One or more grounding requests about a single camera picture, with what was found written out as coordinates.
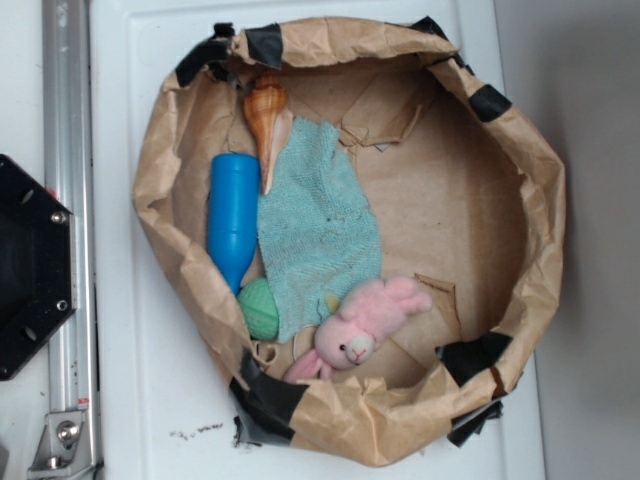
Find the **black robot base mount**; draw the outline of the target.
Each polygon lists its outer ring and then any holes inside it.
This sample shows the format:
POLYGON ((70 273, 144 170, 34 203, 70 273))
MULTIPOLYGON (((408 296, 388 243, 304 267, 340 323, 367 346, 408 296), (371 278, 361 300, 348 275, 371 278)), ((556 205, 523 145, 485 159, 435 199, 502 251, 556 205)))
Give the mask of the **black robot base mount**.
POLYGON ((1 156, 1 379, 13 379, 74 312, 73 214, 1 156))

